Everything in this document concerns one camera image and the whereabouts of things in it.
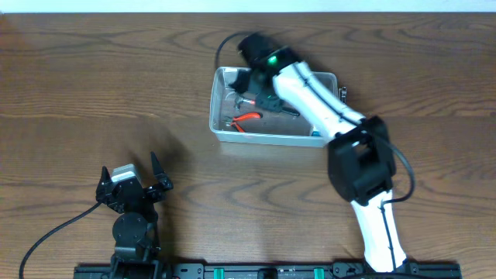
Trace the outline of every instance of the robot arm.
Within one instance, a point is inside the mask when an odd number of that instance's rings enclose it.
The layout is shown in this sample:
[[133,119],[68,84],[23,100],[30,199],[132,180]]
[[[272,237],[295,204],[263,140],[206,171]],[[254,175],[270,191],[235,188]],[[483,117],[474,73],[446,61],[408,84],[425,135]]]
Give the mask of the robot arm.
[[[384,145],[388,141],[385,124],[378,117],[365,120],[334,97],[289,48],[276,50],[259,34],[248,36],[238,48],[255,80],[272,86],[277,96],[316,126],[329,143],[329,178],[353,206],[368,264],[376,272],[400,267],[406,255],[398,240],[391,204],[382,207],[382,202],[392,199],[391,177],[396,171],[392,152]],[[359,152],[355,149],[358,145],[365,148]]]

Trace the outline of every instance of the wood grain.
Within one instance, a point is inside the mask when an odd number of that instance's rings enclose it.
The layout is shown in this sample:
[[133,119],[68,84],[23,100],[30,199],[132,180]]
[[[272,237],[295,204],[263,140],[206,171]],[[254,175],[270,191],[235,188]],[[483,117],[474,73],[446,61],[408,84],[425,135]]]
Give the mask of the wood grain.
[[[394,208],[416,260],[493,278],[496,20],[492,14],[4,15],[0,22],[0,277],[45,232],[89,208],[102,165],[157,152],[175,183],[157,205],[165,256],[218,262],[361,258],[326,152],[219,143],[208,129],[213,54],[263,30],[337,74],[349,104],[382,115],[418,190]],[[235,43],[223,65],[243,65]],[[394,177],[397,195],[407,177]],[[117,215],[98,208],[47,240],[26,278],[106,263]]]

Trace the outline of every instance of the white wall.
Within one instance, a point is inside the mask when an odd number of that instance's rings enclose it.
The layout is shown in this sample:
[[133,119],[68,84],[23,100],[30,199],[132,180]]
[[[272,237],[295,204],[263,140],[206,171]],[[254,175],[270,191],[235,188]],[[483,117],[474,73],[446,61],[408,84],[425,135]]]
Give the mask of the white wall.
[[0,0],[9,12],[496,12],[496,0]]

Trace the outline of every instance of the metal tray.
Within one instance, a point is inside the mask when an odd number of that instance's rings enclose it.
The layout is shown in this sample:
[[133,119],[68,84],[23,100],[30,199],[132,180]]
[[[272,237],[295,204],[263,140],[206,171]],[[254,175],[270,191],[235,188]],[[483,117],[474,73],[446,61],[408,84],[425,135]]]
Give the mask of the metal tray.
[[[235,108],[236,93],[229,84],[235,81],[240,70],[248,70],[248,68],[220,67],[215,72],[209,125],[210,130],[220,141],[311,147],[323,147],[326,144],[322,137],[310,136],[313,126],[303,116],[294,117],[285,113],[268,112],[250,104],[242,104],[239,110]],[[334,74],[322,72],[314,74],[324,86],[339,97],[337,78]],[[244,93],[243,96],[255,98],[250,92]],[[241,122],[240,125],[246,133],[237,132],[233,127],[226,125],[226,117],[247,112],[260,112],[263,118]]]

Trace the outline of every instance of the red pliers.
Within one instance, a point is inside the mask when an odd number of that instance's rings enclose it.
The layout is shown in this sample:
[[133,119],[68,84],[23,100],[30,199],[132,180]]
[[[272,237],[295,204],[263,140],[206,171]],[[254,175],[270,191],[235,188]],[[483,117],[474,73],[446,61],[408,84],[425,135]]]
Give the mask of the red pliers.
[[261,119],[261,118],[262,118],[262,114],[259,112],[248,112],[237,117],[226,117],[226,125],[233,127],[234,129],[236,129],[236,131],[240,133],[245,133],[245,130],[241,128],[238,122],[242,122],[248,119]]

